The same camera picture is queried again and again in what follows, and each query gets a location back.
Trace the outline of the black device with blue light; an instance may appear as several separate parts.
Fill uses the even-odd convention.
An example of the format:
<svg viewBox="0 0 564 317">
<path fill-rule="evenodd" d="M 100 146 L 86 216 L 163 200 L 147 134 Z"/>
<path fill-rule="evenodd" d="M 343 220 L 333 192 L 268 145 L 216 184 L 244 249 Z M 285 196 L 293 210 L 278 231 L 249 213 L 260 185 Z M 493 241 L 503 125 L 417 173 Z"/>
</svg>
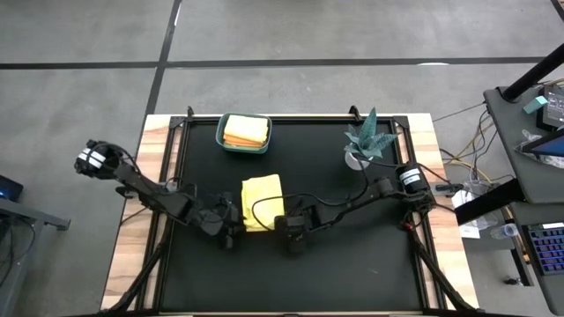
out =
<svg viewBox="0 0 564 317">
<path fill-rule="evenodd" d="M 17 203 L 23 189 L 22 184 L 0 175 L 0 199 Z"/>
</svg>

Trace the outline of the keyboard with blue keys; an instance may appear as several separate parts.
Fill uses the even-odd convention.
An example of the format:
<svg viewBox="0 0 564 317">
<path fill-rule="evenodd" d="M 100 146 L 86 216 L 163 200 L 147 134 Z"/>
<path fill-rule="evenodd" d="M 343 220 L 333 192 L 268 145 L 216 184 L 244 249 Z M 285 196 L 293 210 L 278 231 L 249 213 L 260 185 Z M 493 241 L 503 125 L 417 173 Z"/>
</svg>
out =
<svg viewBox="0 0 564 317">
<path fill-rule="evenodd" d="M 527 225 L 533 260 L 542 275 L 564 274 L 564 222 Z"/>
</svg>

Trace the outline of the grey metal stand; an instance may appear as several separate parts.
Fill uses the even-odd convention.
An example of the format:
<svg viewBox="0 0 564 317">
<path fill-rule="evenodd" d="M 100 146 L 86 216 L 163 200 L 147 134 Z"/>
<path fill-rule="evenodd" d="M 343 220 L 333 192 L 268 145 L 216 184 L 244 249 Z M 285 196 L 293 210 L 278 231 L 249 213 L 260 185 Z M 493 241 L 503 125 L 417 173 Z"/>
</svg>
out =
<svg viewBox="0 0 564 317">
<path fill-rule="evenodd" d="M 69 219 L 0 199 L 0 317 L 11 317 L 41 231 L 51 225 L 67 231 Z"/>
</svg>

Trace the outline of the green snake plant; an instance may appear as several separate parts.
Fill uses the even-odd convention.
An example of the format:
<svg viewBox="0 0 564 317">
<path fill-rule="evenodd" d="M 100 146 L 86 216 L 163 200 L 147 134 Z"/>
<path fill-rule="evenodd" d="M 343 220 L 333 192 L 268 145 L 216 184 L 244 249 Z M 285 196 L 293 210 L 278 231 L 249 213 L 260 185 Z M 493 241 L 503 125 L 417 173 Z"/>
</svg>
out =
<svg viewBox="0 0 564 317">
<path fill-rule="evenodd" d="M 345 135 L 349 144 L 345 146 L 344 151 L 367 160 L 381 159 L 382 152 L 397 139 L 397 135 L 377 131 L 377 113 L 374 107 L 359 129 L 349 124 Z"/>
</svg>

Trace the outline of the dark tablet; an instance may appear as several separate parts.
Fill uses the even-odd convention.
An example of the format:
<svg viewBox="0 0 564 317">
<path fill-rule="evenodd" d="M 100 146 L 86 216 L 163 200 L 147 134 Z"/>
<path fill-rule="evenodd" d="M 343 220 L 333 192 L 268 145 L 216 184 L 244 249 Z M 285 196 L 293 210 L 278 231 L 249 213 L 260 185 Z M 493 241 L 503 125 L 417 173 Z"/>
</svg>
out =
<svg viewBox="0 0 564 317">
<path fill-rule="evenodd" d="M 525 153 L 564 158 L 564 129 L 542 136 L 522 147 Z"/>
</svg>

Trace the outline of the black pole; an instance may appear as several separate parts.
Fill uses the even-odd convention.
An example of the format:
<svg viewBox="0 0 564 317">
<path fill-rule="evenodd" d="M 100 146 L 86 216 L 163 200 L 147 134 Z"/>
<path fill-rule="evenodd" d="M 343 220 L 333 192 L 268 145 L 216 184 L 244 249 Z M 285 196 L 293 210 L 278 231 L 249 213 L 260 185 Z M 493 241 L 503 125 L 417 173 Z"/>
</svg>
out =
<svg viewBox="0 0 564 317">
<path fill-rule="evenodd" d="M 508 102 L 518 99 L 524 92 L 534 86 L 540 79 L 546 77 L 553 70 L 564 63 L 564 42 L 552 53 L 537 63 L 533 68 L 518 78 L 512 85 L 505 89 L 501 96 Z"/>
</svg>

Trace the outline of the grey side desk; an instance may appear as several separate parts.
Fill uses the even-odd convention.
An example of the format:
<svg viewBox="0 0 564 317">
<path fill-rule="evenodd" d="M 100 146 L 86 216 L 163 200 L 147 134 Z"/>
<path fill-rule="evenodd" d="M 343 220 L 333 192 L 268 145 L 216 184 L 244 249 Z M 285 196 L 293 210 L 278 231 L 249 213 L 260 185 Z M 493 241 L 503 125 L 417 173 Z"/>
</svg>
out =
<svg viewBox="0 0 564 317">
<path fill-rule="evenodd" d="M 516 103 L 507 102 L 497 89 L 486 90 L 483 95 L 525 199 L 529 203 L 564 203 L 564 169 L 538 162 L 516 150 L 525 141 L 524 129 L 533 135 L 548 134 L 536 126 L 535 115 L 523 111 L 538 96 L 538 89 L 525 92 Z"/>
</svg>

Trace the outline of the small teal box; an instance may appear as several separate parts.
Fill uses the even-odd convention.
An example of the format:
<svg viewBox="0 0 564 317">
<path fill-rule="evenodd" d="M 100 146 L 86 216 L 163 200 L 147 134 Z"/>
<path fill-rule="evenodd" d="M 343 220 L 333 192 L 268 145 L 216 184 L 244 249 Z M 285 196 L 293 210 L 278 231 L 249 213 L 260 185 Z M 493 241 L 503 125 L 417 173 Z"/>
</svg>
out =
<svg viewBox="0 0 564 317">
<path fill-rule="evenodd" d="M 537 96 L 523 107 L 526 114 L 533 114 L 548 104 L 548 100 L 544 96 Z"/>
</svg>

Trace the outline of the yellow microfiber towel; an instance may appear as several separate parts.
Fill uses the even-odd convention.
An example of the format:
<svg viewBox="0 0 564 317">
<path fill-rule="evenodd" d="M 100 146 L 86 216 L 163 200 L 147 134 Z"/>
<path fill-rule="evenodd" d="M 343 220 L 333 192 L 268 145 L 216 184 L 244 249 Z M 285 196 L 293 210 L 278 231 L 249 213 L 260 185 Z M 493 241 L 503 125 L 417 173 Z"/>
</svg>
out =
<svg viewBox="0 0 564 317">
<path fill-rule="evenodd" d="M 266 117 L 230 114 L 224 127 L 224 138 L 251 143 L 264 143 L 268 138 L 269 120 Z"/>
<path fill-rule="evenodd" d="M 247 232 L 274 229 L 274 218 L 285 215 L 280 178 L 277 174 L 243 181 L 241 207 Z"/>
</svg>

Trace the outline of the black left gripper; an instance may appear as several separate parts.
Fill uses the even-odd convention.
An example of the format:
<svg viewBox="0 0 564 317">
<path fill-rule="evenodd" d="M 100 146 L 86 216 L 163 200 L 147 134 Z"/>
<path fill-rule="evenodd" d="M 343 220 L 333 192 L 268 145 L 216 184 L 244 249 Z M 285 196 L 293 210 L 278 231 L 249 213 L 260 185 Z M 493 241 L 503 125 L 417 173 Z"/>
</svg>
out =
<svg viewBox="0 0 564 317">
<path fill-rule="evenodd" d="M 243 216 L 233 202 L 233 196 L 229 192 L 223 192 L 219 195 L 217 206 L 226 208 L 224 224 L 218 234 L 219 245 L 222 249 L 232 249 L 239 236 L 246 232 Z"/>
</svg>

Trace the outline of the teal plastic bin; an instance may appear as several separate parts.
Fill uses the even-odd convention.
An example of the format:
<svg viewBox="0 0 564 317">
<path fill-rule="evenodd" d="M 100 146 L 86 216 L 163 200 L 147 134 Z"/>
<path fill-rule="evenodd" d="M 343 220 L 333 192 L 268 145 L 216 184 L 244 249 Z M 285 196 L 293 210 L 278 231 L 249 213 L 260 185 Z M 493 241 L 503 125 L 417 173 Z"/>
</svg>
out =
<svg viewBox="0 0 564 317">
<path fill-rule="evenodd" d="M 268 117 L 268 116 L 259 115 L 259 114 L 238 114 L 238 115 L 247 115 L 247 116 L 252 116 L 252 117 L 266 117 L 269 120 L 269 133 L 268 133 L 267 140 L 264 142 L 264 146 L 261 147 L 261 148 L 237 147 L 237 146 L 226 145 L 226 144 L 224 144 L 224 140 L 223 140 L 224 127 L 226 126 L 226 121 L 227 121 L 230 114 L 234 114 L 234 113 L 227 113 L 227 114 L 222 115 L 219 118 L 218 127 L 216 129 L 216 142 L 217 142 L 217 144 L 222 146 L 226 151 L 243 152 L 243 153 L 251 153 L 251 154 L 264 154 L 264 153 L 266 153 L 266 151 L 268 150 L 268 147 L 269 147 L 270 139 L 271 139 L 271 131 L 272 131 L 271 118 Z"/>
</svg>

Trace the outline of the white papers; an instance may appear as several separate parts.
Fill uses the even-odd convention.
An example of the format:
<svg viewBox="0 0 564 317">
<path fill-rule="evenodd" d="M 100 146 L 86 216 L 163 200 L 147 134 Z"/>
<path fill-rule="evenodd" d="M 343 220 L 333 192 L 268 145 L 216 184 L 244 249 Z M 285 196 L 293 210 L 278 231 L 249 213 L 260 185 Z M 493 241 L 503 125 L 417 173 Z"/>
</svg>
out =
<svg viewBox="0 0 564 317">
<path fill-rule="evenodd" d="M 474 199 L 474 194 L 464 189 L 457 191 L 451 198 L 452 205 L 456 208 Z M 462 238 L 478 240 L 480 238 L 479 228 L 476 220 L 459 225 Z"/>
</svg>

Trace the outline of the dark orange microfiber towel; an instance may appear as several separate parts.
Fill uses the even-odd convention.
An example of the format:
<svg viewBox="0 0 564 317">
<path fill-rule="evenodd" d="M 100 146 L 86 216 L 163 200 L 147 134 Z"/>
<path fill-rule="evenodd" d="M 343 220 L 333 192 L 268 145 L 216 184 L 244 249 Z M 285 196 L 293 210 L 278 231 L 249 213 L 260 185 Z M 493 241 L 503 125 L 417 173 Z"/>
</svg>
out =
<svg viewBox="0 0 564 317">
<path fill-rule="evenodd" d="M 249 147 L 249 148 L 261 148 L 264 146 L 264 142 L 252 141 L 237 136 L 230 136 L 225 134 L 223 136 L 224 144 L 229 146 L 237 147 Z"/>
</svg>

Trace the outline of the black box device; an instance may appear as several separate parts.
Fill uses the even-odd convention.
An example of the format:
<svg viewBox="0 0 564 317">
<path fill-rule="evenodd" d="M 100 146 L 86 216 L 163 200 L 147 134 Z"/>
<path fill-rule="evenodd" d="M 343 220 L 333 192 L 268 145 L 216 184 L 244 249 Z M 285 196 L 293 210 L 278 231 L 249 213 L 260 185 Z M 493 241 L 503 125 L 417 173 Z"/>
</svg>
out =
<svg viewBox="0 0 564 317">
<path fill-rule="evenodd" d="M 547 104 L 537 111 L 537 127 L 553 131 L 564 127 L 564 88 L 547 85 L 539 91 Z"/>
</svg>

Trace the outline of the white plant pot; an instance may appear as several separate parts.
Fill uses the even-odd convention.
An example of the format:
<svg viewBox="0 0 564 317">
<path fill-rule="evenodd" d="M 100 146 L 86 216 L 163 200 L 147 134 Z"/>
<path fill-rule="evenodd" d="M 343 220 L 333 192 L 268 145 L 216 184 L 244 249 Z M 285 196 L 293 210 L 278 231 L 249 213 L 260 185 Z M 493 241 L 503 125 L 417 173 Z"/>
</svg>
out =
<svg viewBox="0 0 564 317">
<path fill-rule="evenodd" d="M 354 171 L 363 171 L 371 163 L 372 157 L 365 157 L 361 153 L 349 152 L 345 153 L 346 164 Z"/>
</svg>

